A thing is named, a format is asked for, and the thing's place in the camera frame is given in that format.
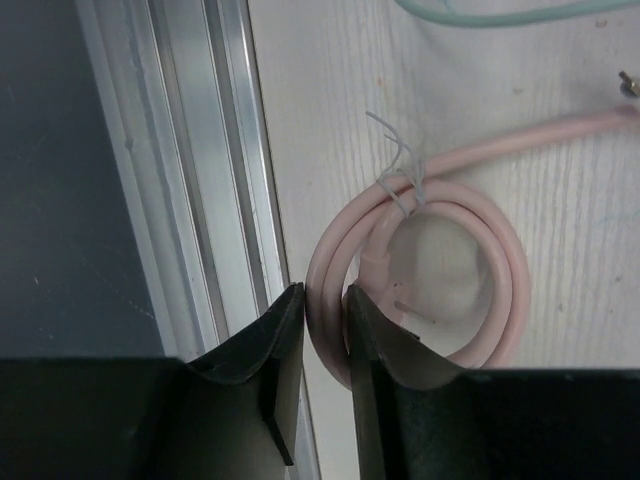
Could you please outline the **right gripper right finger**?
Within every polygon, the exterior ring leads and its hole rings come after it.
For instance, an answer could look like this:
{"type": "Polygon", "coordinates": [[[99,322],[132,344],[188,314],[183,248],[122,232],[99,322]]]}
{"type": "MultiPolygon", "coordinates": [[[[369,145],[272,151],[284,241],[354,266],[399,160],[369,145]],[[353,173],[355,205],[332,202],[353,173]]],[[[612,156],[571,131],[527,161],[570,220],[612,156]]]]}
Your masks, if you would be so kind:
{"type": "Polygon", "coordinates": [[[635,479],[634,369],[466,369],[346,294],[364,479],[635,479]]]}

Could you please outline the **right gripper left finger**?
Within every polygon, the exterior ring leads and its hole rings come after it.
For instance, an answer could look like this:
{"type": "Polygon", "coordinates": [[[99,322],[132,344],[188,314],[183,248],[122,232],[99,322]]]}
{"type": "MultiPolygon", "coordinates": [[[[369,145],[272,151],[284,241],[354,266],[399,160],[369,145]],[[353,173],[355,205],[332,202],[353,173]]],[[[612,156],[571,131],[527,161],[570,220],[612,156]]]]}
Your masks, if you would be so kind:
{"type": "Polygon", "coordinates": [[[282,479],[293,464],[305,289],[207,354],[5,359],[5,479],[282,479]]]}

